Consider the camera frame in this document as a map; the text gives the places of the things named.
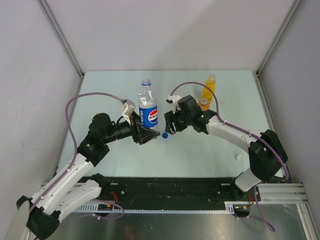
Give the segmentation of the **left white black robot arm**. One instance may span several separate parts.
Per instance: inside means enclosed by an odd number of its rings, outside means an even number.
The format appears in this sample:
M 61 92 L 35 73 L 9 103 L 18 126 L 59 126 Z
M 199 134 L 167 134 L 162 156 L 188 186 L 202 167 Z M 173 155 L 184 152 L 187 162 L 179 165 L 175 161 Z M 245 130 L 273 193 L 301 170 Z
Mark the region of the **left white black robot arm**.
M 110 196 L 108 181 L 100 174 L 94 175 L 83 187 L 71 190 L 108 154 L 108 143 L 132 137 L 135 143 L 143 145 L 160 135 L 157 130 L 143 127 L 136 112 L 118 123 L 108 114 L 98 113 L 88 129 L 84 140 L 76 146 L 75 155 L 61 172 L 31 197 L 22 196 L 16 202 L 18 207 L 25 202 L 30 204 L 26 227 L 39 240 L 50 237 L 64 218 L 84 203 Z

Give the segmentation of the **yellow honey pomelo bottle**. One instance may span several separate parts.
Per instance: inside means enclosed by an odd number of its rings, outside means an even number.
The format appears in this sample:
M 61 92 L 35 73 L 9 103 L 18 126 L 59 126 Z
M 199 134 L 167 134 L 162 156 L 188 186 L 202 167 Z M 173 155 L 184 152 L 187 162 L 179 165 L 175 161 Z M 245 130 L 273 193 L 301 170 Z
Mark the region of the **yellow honey pomelo bottle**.
M 216 75 L 210 74 L 207 80 L 205 81 L 204 85 L 206 87 L 203 88 L 200 99 L 207 98 L 208 101 L 210 101 L 211 103 L 214 98 L 212 92 L 214 92 L 216 89 Z

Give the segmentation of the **orange drink bottle white cap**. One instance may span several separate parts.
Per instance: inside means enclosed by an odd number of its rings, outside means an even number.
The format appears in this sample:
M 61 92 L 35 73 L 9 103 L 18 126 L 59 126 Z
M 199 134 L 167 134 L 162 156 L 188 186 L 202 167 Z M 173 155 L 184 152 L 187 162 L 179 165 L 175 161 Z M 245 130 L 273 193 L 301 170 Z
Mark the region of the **orange drink bottle white cap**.
M 210 105 L 211 102 L 208 101 L 208 99 L 206 97 L 202 97 L 199 101 L 198 101 L 198 106 L 201 108 L 202 111 L 206 111 L 210 109 Z

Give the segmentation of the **clear pepsi bottle blue cap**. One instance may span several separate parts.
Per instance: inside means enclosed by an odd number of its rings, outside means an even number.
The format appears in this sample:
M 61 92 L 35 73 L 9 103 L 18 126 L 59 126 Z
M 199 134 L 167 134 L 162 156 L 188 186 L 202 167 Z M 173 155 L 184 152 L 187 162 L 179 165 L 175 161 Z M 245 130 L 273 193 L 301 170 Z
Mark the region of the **clear pepsi bottle blue cap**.
M 146 129 L 158 130 L 158 105 L 150 79 L 143 79 L 138 93 L 141 124 Z

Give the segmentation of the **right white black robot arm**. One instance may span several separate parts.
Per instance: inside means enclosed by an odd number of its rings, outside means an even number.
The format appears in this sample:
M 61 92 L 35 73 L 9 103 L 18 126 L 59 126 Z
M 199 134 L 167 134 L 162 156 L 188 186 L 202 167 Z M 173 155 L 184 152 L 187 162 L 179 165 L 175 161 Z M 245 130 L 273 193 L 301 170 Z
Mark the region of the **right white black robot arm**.
M 242 201 L 255 185 L 270 181 L 286 168 L 288 155 L 274 131 L 252 132 L 223 121 L 217 112 L 203 111 L 191 95 L 170 95 L 166 102 L 172 105 L 172 110 L 164 114 L 167 133 L 174 135 L 192 127 L 198 133 L 222 138 L 248 154 L 249 168 L 230 185 L 235 200 Z

